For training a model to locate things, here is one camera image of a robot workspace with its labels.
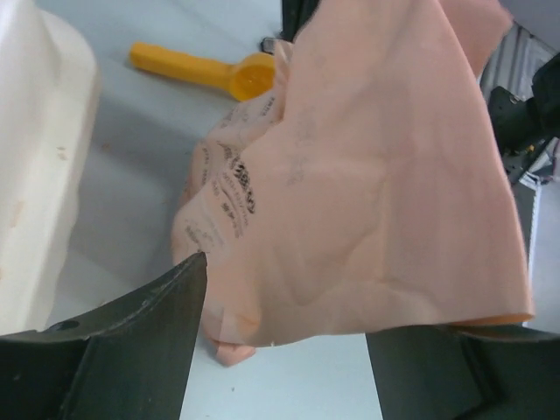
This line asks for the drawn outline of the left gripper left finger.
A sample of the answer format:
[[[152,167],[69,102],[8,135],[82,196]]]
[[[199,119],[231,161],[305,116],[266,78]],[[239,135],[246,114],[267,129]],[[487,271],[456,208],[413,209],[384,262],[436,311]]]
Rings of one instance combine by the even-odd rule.
[[[177,419],[207,287],[204,254],[43,332],[1,338],[3,419]]]

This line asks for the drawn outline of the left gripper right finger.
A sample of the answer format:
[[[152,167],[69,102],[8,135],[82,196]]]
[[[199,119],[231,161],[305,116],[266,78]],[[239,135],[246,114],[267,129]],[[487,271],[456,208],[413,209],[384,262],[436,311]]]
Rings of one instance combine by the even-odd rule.
[[[557,419],[559,337],[520,325],[366,336],[385,419]]]

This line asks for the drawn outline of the pink cat litter bag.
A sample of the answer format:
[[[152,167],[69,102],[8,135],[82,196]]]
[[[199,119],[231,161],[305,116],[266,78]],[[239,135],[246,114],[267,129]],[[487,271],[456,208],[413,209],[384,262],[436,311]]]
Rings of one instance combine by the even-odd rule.
[[[171,231],[207,259],[202,330],[258,347],[532,319],[515,200],[477,78],[497,1],[323,1],[273,88],[200,142]]]

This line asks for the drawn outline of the white orange litter box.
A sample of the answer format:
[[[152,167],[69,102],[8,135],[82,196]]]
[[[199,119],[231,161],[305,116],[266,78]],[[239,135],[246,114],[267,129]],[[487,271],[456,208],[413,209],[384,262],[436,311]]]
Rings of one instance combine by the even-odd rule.
[[[101,94],[88,42],[33,1],[1,4],[1,332],[46,326]]]

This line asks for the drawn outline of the yellow plastic litter scoop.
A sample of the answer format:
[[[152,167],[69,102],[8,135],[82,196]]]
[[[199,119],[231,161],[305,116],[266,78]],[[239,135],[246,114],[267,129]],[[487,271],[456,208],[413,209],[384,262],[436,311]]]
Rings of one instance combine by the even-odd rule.
[[[131,64],[145,72],[222,90],[239,102],[273,87],[275,62],[264,52],[250,54],[236,64],[136,42],[129,50]]]

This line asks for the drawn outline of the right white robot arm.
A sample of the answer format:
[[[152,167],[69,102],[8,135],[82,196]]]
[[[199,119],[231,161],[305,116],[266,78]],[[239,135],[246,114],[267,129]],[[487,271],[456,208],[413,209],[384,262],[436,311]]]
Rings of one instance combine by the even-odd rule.
[[[533,96],[523,100],[495,87],[488,103],[496,144],[512,185],[559,137],[558,55],[536,71],[531,88]]]

